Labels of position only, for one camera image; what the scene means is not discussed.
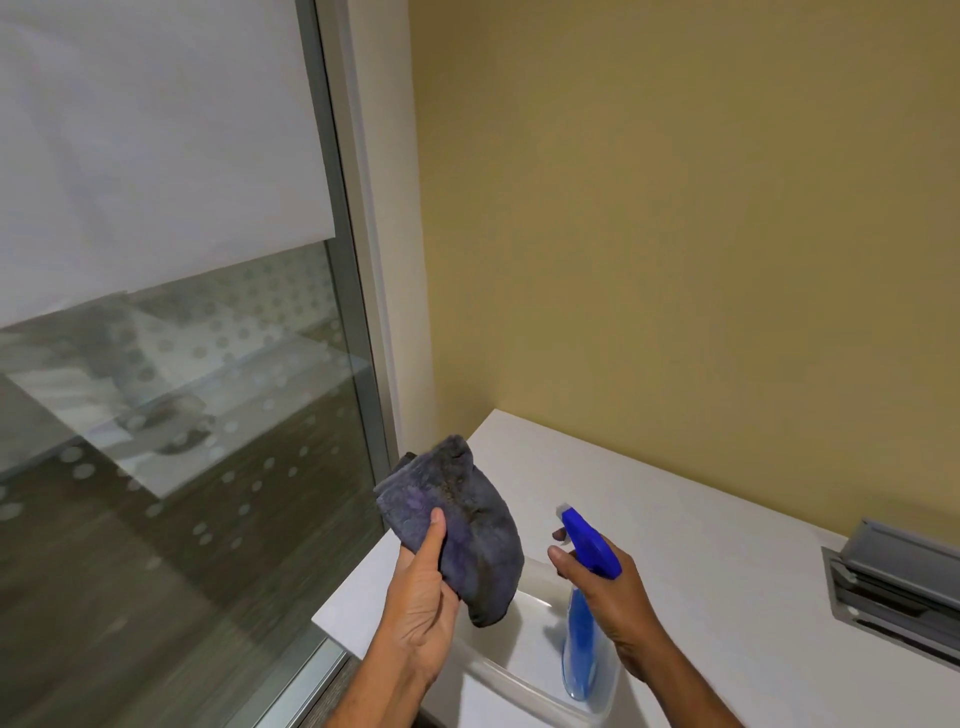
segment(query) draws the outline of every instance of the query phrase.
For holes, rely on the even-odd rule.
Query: metal window frame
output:
[[[296,5],[337,231],[335,238],[326,241],[330,273],[348,350],[372,364],[354,373],[354,383],[373,477],[378,482],[398,458],[397,437],[383,328],[372,285],[374,269],[364,222],[357,140],[349,116],[342,27],[337,0],[296,0]],[[284,652],[276,674],[234,715],[228,728],[293,728],[306,717],[348,657],[340,645],[318,632],[319,628],[311,625]],[[282,681],[285,685],[277,695]]]

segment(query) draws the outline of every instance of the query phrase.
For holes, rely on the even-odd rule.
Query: hand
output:
[[[566,529],[554,532],[557,541],[566,538]],[[623,572],[615,579],[605,579],[591,573],[576,559],[576,551],[566,553],[558,546],[547,549],[557,573],[569,579],[584,593],[587,605],[616,647],[624,667],[637,679],[646,682],[645,658],[659,647],[670,644],[670,638],[660,625],[633,557],[604,536],[613,549]]]
[[[438,571],[445,536],[444,512],[434,508],[417,555],[400,547],[383,618],[374,637],[401,650],[409,667],[427,687],[437,679],[449,654],[460,607],[460,599]]]

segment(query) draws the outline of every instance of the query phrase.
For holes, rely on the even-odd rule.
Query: yellow wall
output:
[[[410,0],[445,430],[960,519],[960,2]]]

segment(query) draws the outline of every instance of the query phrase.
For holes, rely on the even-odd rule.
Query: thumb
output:
[[[440,562],[440,549],[444,546],[446,537],[446,518],[441,508],[430,511],[430,527],[426,530],[420,550],[414,557],[413,565],[424,569],[435,570]]]
[[[596,574],[590,573],[587,567],[559,546],[551,546],[546,550],[546,554],[550,557],[550,561],[553,562],[557,571],[560,572],[560,576],[569,579],[573,586],[584,594],[589,594],[595,580],[600,578]]]

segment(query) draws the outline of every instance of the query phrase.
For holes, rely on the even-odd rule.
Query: blue liquid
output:
[[[586,700],[596,678],[597,623],[579,589],[570,595],[566,610],[564,687],[574,700]]]

